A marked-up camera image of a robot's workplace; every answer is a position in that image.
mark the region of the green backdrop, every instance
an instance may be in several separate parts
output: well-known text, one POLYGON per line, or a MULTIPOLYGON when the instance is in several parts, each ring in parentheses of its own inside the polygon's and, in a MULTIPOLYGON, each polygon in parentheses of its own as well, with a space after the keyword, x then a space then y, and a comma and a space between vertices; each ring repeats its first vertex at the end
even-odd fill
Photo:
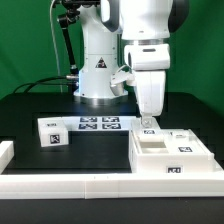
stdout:
MULTIPOLYGON (((0 98, 17 86, 57 75, 50 32, 51 0, 2 1, 0 5, 0 98)), ((169 92, 195 95, 224 116, 224 1, 190 0, 190 15, 171 35, 172 67, 169 92)), ((63 13, 61 7, 54 15, 63 13)), ((64 41, 55 17, 62 74, 69 72, 64 41)), ((79 67, 82 66, 81 27, 70 28, 79 67)), ((39 87, 36 91, 60 91, 39 87)))

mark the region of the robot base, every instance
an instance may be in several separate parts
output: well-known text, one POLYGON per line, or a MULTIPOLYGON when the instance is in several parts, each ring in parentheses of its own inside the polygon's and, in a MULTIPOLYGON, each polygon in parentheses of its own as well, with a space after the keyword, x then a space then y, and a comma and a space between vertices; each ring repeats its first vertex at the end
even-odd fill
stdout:
POLYGON ((114 105, 117 103, 122 103, 126 102, 128 99, 128 94, 125 93, 122 96, 117 96, 114 98, 89 98, 89 97, 84 97, 80 96, 79 94, 74 94, 74 101, 75 102, 80 102, 80 103, 85 103, 89 105, 114 105))

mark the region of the white platform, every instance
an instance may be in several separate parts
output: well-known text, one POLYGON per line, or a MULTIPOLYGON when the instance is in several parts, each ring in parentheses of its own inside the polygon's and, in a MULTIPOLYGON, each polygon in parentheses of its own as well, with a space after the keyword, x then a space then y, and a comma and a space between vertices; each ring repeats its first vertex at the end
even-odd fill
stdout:
MULTIPOLYGON (((190 130, 161 130, 155 121, 152 129, 142 129, 139 120, 133 117, 95 118, 42 121, 63 120, 68 131, 85 131, 83 127, 91 130, 89 125, 80 126, 83 123, 97 124, 99 129, 92 130, 98 131, 129 130, 132 173, 1 175, 0 199, 224 196, 223 169, 190 130)), ((12 150, 12 142, 0 145, 0 152, 10 155, 7 163, 13 156, 12 150)), ((3 157, 1 167, 7 165, 3 157)))

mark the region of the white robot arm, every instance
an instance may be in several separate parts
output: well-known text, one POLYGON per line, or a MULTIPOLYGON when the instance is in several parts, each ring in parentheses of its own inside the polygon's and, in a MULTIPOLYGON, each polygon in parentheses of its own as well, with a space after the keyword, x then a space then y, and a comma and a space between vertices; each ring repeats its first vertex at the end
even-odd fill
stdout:
MULTIPOLYGON (((165 92, 165 69, 170 67, 169 29, 175 31, 188 14, 184 0, 101 0, 103 24, 110 31, 122 32, 125 63, 130 67, 142 125, 151 126, 152 116, 162 112, 165 92), (175 18, 177 10, 182 10, 175 18)), ((112 84, 123 81, 113 77, 112 84)))

